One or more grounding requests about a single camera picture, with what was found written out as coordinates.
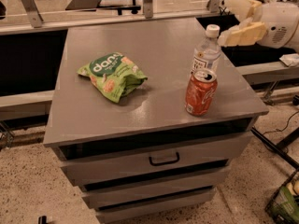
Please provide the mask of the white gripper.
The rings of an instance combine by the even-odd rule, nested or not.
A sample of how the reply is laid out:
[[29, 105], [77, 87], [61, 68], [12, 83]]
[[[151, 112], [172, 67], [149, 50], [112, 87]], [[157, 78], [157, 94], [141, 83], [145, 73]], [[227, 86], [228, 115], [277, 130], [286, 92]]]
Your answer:
[[296, 4], [224, 0], [224, 5], [241, 22], [221, 32], [218, 38], [221, 47], [250, 46], [258, 41], [259, 45], [269, 48], [297, 48]]

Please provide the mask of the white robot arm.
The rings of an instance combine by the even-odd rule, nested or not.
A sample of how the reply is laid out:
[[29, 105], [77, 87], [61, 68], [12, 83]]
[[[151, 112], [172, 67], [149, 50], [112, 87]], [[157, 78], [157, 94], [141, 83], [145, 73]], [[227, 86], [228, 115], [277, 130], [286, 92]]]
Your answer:
[[299, 6], [278, 0], [224, 0], [225, 7], [239, 21], [221, 32], [222, 47], [255, 43], [274, 49], [299, 50]]

